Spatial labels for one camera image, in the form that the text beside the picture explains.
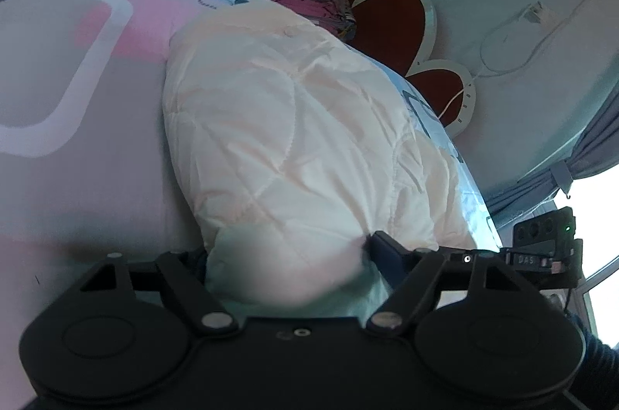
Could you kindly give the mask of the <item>cream quilted puffer jacket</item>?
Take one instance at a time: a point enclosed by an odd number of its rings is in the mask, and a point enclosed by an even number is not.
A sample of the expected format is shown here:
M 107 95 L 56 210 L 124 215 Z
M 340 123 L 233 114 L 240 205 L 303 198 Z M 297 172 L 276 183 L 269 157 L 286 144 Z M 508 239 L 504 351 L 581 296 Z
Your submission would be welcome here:
M 389 293 L 364 250 L 378 231 L 474 246 L 451 154 L 379 67 L 279 4 L 177 31 L 162 109 L 207 290 L 236 318 L 367 318 Z

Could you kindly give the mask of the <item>patterned pink blue bedsheet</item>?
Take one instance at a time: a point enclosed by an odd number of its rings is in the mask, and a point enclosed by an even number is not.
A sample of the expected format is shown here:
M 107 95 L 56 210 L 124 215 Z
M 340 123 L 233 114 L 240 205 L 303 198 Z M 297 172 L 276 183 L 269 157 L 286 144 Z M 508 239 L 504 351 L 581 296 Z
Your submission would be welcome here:
M 220 16 L 252 23 L 284 47 L 258 50 L 256 74 L 240 39 L 199 43 L 200 120 L 207 152 L 196 139 L 164 128 L 172 90 L 166 68 L 175 42 L 196 27 L 217 31 Z M 313 156 L 321 185 L 340 210 L 311 218 L 330 235 L 299 246 L 358 256 L 367 233 L 405 228 L 409 216 L 367 161 L 331 177 L 345 152 L 343 130 L 365 131 L 363 102 L 386 99 L 391 115 L 413 136 L 453 153 L 442 125 L 420 92 L 380 63 L 290 9 L 268 0 L 1 0 L 1 405 L 29 397 L 20 366 L 22 331 L 69 280 L 104 254 L 135 259 L 199 243 L 218 243 L 239 257 L 236 233 L 258 208 L 298 223 L 308 205 L 273 191 L 241 198 L 215 196 L 216 228 L 199 220 L 207 201 L 186 180 L 209 185 L 246 165 L 217 171 L 212 154 L 235 154 L 243 137 L 257 139 L 286 185 L 301 137 L 314 130 L 294 112 L 315 96 L 327 101 L 333 151 Z M 343 241 L 343 249 L 333 245 Z

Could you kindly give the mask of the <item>red white scalloped headboard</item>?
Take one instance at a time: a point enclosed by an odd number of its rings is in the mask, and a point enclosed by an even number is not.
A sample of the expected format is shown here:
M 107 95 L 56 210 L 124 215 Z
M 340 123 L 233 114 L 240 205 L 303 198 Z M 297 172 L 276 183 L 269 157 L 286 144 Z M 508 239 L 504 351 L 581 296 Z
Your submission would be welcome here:
M 348 0 L 356 21 L 348 41 L 417 89 L 450 137 L 472 120 L 474 77 L 454 61 L 432 59 L 438 15 L 431 0 Z

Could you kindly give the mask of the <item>white wall socket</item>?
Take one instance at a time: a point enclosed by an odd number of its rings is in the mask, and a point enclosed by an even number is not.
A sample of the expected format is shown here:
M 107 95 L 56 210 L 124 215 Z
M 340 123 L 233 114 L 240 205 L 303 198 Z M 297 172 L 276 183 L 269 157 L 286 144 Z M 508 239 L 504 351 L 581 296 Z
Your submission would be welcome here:
M 548 9 L 540 2 L 531 3 L 522 13 L 522 18 L 536 24 L 548 21 Z

